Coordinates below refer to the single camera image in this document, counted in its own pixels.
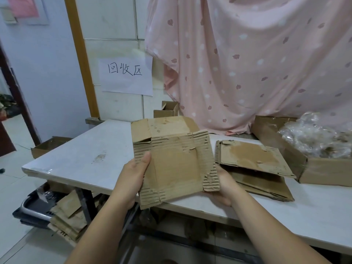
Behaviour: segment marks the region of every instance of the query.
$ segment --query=wall tile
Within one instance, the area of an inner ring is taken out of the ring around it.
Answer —
[[[136,39],[133,0],[76,0],[86,39]]]
[[[145,39],[145,26],[147,23],[147,7],[149,0],[135,0],[137,12],[138,39]]]
[[[153,118],[153,111],[161,109],[161,101],[172,101],[165,90],[153,89],[153,96],[143,96],[144,118]]]
[[[101,120],[135,121],[143,118],[141,95],[103,92],[99,85],[94,88]]]
[[[86,50],[93,83],[100,85],[99,58],[123,56],[125,53],[130,52],[131,49],[138,49],[138,41],[86,40]]]
[[[145,50],[144,41],[139,41],[139,48]],[[164,64],[161,60],[153,58],[152,66],[153,89],[164,89]]]

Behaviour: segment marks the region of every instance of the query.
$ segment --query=cardboard box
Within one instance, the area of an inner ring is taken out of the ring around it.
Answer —
[[[296,176],[276,148],[234,140],[217,141],[215,162],[250,193],[294,201],[284,178]]]
[[[68,137],[59,137],[59,136],[53,136],[49,140],[41,143],[40,145],[37,145],[34,148],[31,148],[32,151],[32,156],[34,159],[41,157],[42,155],[46,154],[47,152],[59,147],[60,145],[63,145],[64,143],[72,140],[72,138]],[[51,191],[55,192],[60,192],[60,193],[65,193],[69,194],[72,192],[75,188],[63,183],[59,182],[54,182],[54,181],[47,181],[47,183],[50,186]]]
[[[191,118],[177,116],[132,122],[134,157],[152,159],[139,191],[141,209],[200,191],[219,191],[210,138]]]
[[[307,157],[277,132],[289,121],[296,121],[296,118],[256,116],[251,131],[263,145],[279,149],[297,181],[351,187],[352,159]]]
[[[31,148],[32,156],[36,159],[70,140],[72,140],[72,138],[53,136],[51,139],[37,145],[34,148]]]
[[[154,110],[154,118],[178,116],[178,102],[162,101],[161,110]]]

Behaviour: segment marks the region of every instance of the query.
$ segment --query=white wall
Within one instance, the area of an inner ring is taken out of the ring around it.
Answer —
[[[43,4],[49,25],[6,25],[0,16],[0,40],[40,139],[76,137],[88,130],[90,113],[66,7]]]
[[[102,120],[134,121],[153,117],[161,101],[171,98],[163,90],[163,65],[153,60],[153,97],[102,92],[98,58],[118,56],[130,48],[144,50],[149,0],[76,0],[99,114]]]

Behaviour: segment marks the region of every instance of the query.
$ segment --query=flattened cardboard box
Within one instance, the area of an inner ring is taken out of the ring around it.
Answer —
[[[266,146],[278,148],[297,181],[301,183],[340,185],[352,187],[352,159],[307,157],[282,139],[277,132],[296,118],[256,116],[252,133]]]
[[[275,148],[233,140],[217,141],[215,162],[247,192],[279,201],[294,201],[284,177],[295,176]]]
[[[178,102],[162,101],[161,110],[154,110],[154,118],[178,116]]]
[[[131,131],[136,162],[146,151],[152,155],[139,191],[141,209],[200,191],[220,190],[209,134],[200,131],[193,119],[142,119],[132,122]]]

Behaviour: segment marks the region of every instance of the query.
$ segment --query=hand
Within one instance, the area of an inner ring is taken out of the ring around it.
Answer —
[[[118,200],[127,209],[132,208],[135,196],[142,187],[144,173],[150,159],[151,153],[148,151],[138,164],[135,163],[134,158],[126,163],[117,179],[110,198]]]
[[[218,202],[225,206],[231,206],[232,193],[236,190],[238,184],[233,177],[231,177],[231,175],[218,164],[216,165],[216,168],[220,181],[220,191],[211,192],[211,194]]]

